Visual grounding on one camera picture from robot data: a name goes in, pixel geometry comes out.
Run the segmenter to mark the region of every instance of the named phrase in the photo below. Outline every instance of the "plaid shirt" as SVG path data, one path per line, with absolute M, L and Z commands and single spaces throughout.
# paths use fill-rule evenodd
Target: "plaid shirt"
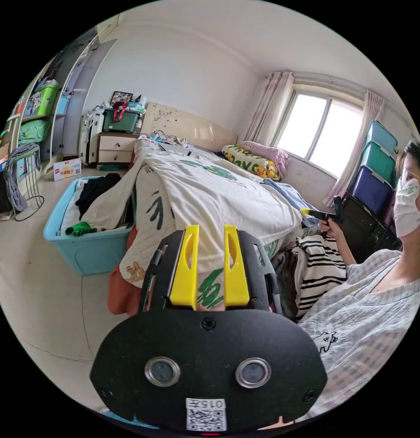
M 403 339 L 420 306 L 420 279 L 370 293 L 400 254 L 381 250 L 361 265 L 348 266 L 348 280 L 323 295 L 299 322 L 319 349 L 328 382 L 297 422 L 348 400 L 374 377 Z

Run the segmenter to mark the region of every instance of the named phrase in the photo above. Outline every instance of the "tiled floor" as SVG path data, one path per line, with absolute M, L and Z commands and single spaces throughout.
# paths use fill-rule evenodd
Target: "tiled floor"
M 83 171 L 83 176 L 100 174 Z M 103 404 L 89 380 L 93 357 L 126 315 L 108 311 L 109 274 L 80 277 L 43 238 L 50 212 L 72 181 L 54 182 L 46 175 L 39 182 L 41 209 L 23 222 L 0 222 L 0 304 L 43 373 L 75 401 L 97 409 Z

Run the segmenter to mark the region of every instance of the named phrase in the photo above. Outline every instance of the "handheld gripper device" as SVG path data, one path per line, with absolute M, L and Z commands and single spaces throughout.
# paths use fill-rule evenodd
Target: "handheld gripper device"
M 224 236 L 225 311 L 196 311 L 199 226 L 161 241 L 140 312 L 106 336 L 90 373 L 116 415 L 226 436 L 300 418 L 323 391 L 318 349 L 285 317 L 260 241 L 229 225 Z
M 333 205 L 334 205 L 335 213 L 326 213 L 324 211 L 309 210 L 309 209 L 300 210 L 300 213 L 306 214 L 308 216 L 313 216 L 314 218 L 317 218 L 320 220 L 327 221 L 328 219 L 332 219 L 338 223 L 344 222 L 344 208 L 342 207 L 341 196 L 334 196 L 333 197 Z M 326 237 L 327 233 L 321 233 L 321 235 L 323 237 Z

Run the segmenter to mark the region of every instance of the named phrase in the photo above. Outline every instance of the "eyeglasses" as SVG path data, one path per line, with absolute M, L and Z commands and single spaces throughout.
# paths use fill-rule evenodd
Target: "eyeglasses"
M 412 178 L 417 178 L 420 180 L 420 177 L 417 176 L 415 173 L 412 173 L 408 169 L 403 169 L 402 175 L 400 176 L 397 184 L 397 189 L 402 189 L 406 185 L 406 183 Z

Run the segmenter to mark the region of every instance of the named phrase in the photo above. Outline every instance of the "striped clothing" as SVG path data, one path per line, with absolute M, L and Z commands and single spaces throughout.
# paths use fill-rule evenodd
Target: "striped clothing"
M 328 382 L 298 421 L 323 414 L 358 392 L 395 351 L 420 306 L 420 279 L 371 293 L 397 264 L 399 251 L 381 250 L 347 267 L 348 280 L 324 294 L 299 326 L 316 343 Z
M 345 282 L 347 271 L 335 239 L 320 235 L 297 238 L 292 253 L 298 256 L 295 284 L 300 318 L 324 293 Z

